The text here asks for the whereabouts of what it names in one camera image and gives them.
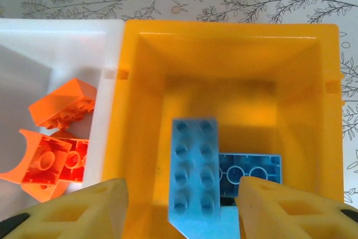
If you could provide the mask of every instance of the white plastic bin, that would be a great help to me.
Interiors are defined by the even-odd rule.
[[[19,129],[57,130],[36,127],[28,106],[75,77],[97,87],[93,116],[69,131],[90,140],[83,184],[100,182],[123,29],[120,20],[0,20],[0,172],[23,158]],[[0,180],[0,220],[35,203],[19,185]]]

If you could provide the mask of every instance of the plastic container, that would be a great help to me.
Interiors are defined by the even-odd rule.
[[[221,152],[280,154],[283,184],[343,201],[340,85],[335,25],[127,22],[102,177],[127,180],[123,238],[182,237],[174,118],[216,118]]]
[[[23,158],[20,129],[57,131],[36,127],[28,106],[75,77],[97,88],[93,118],[69,131],[92,141],[84,185],[100,182],[123,28],[119,20],[0,20],[0,172]],[[0,180],[0,190],[0,220],[36,203],[20,185]]]

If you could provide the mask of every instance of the orange duplo brick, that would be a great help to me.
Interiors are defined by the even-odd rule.
[[[59,180],[56,185],[21,184],[22,189],[40,202],[60,197],[68,188],[70,182]]]
[[[62,169],[60,180],[82,182],[84,165],[86,163],[88,140],[65,138],[59,139],[67,143],[71,143],[72,145],[72,148],[67,155],[65,166]]]
[[[0,174],[17,184],[56,185],[72,144],[40,133],[20,130],[27,141],[25,156],[13,170]]]
[[[97,89],[79,79],[72,79],[29,106],[36,126],[67,129],[95,108]]]

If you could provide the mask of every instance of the yellow plastic bin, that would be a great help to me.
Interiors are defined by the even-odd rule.
[[[221,152],[280,154],[285,185],[343,201],[340,80],[335,25],[129,21],[102,175],[127,180],[124,238],[182,237],[173,118],[214,117]]]

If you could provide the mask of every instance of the lego duplo brick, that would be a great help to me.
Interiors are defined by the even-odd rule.
[[[97,89],[79,79],[72,79],[29,106],[36,126],[67,129],[95,107]]]
[[[70,182],[68,181],[58,180],[56,185],[25,183],[21,184],[21,188],[36,200],[43,203],[45,201],[60,197],[65,193],[69,184]]]
[[[236,204],[221,206],[218,221],[196,222],[186,219],[177,222],[176,228],[189,239],[240,239],[239,210]]]
[[[86,164],[88,140],[73,138],[59,139],[72,145],[62,169],[60,179],[71,182],[82,182],[84,166]]]
[[[169,221],[220,218],[218,127],[214,119],[173,121]]]
[[[17,184],[56,185],[72,145],[40,133],[21,129],[26,138],[26,152],[13,170],[0,174]]]
[[[237,197],[242,176],[282,183],[280,155],[225,153],[219,155],[220,196]]]

